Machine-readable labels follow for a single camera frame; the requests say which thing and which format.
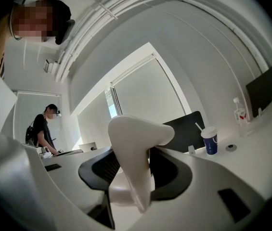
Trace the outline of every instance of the white cup lid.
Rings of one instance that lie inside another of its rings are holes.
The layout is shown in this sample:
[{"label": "white cup lid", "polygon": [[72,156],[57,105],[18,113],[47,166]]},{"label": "white cup lid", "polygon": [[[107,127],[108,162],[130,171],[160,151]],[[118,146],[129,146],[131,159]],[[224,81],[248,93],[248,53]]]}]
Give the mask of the white cup lid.
[{"label": "white cup lid", "polygon": [[209,139],[217,134],[217,129],[215,127],[208,127],[202,130],[201,136],[204,139]]}]

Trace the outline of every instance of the black backpack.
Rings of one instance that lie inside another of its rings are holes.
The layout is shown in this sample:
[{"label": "black backpack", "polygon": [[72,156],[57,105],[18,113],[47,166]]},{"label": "black backpack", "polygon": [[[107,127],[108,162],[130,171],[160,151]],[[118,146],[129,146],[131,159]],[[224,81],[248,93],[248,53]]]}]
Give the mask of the black backpack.
[{"label": "black backpack", "polygon": [[34,145],[34,128],[32,127],[32,124],[34,121],[32,121],[31,125],[26,129],[26,144],[28,145]]}]

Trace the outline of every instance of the white table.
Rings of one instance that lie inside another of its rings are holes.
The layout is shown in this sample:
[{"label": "white table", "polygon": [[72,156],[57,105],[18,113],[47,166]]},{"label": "white table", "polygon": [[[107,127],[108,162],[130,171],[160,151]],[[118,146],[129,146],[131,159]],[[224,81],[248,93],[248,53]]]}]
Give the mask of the white table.
[{"label": "white table", "polygon": [[[259,124],[256,118],[249,124],[254,128],[246,138],[236,134],[219,141],[215,155],[208,155],[205,148],[200,148],[195,156],[225,166],[269,199],[272,197],[272,103],[263,112],[261,121]],[[230,144],[235,144],[237,149],[226,151]]]}]

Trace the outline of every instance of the desk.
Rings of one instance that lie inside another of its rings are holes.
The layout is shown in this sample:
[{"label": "desk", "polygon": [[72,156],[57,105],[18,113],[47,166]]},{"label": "desk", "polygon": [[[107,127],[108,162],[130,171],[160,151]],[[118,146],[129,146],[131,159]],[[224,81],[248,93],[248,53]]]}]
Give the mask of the desk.
[{"label": "desk", "polygon": [[[258,122],[256,118],[249,124],[254,129],[246,138],[232,135],[219,141],[215,155],[208,155],[205,148],[200,148],[195,156],[225,166],[264,199],[269,199],[272,197],[272,103],[263,112],[261,124]],[[226,151],[229,144],[235,144],[237,149]]]}]

